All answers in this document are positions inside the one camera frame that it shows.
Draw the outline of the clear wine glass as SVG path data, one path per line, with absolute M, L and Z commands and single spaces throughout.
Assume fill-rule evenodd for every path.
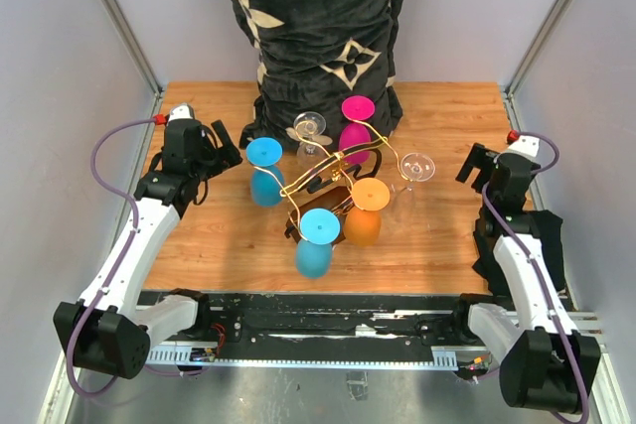
M 428 155 L 420 152 L 404 155 L 397 165 L 400 180 L 391 186 L 390 219 L 392 230 L 402 231 L 416 218 L 418 191 L 434 176 L 436 167 Z
M 300 113 L 294 121 L 294 132 L 300 140 L 297 159 L 304 169 L 310 169 L 327 156 L 324 146 L 318 141 L 326 129 L 325 118 L 314 111 Z

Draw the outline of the clear wine glass back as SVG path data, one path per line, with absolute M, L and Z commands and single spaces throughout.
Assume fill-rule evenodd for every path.
M 310 169 L 327 156 L 324 146 L 318 141 L 326 129 L 325 118 L 314 111 L 300 113 L 294 121 L 294 132 L 300 140 L 297 159 L 304 169 Z

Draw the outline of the magenta wine glass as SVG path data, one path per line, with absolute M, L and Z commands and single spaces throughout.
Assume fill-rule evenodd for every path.
M 368 128 L 356 123 L 356 120 L 366 122 L 375 113 L 374 103 L 365 96 L 354 95 L 345 99 L 341 106 L 342 113 L 349 120 L 339 138 L 339 150 L 357 146 L 371 141 Z

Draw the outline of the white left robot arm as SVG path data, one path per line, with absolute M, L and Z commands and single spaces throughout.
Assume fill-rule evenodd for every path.
M 94 179 L 130 206 L 126 227 L 101 269 L 73 303 L 62 302 L 54 326 L 65 352 L 70 385 L 85 391 L 75 372 L 87 369 L 112 380 L 131 379 L 143 369 L 150 351 L 184 334 L 198 341 L 223 327 L 211 310 L 208 294 L 177 288 L 145 310 L 136 309 L 141 288 L 158 252 L 188 206 L 200 205 L 208 181 L 242 161 L 239 149 L 220 120 L 205 125 L 171 113 L 150 123 L 164 128 L 164 144 L 133 194 L 107 183 L 90 167 Z

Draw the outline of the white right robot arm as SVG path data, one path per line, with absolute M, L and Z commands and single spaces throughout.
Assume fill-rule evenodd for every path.
M 463 345 L 478 339 L 497 364 L 501 394 L 511 407 L 543 410 L 562 422 L 589 418 L 589 394 L 601 358 L 597 340 L 583 335 L 559 299 L 546 266 L 541 234 L 525 211 L 526 194 L 543 171 L 538 137 L 522 135 L 502 153 L 476 143 L 457 174 L 482 198 L 474 239 L 481 263 L 502 272 L 517 313 L 511 319 L 496 297 L 460 298 L 450 320 Z

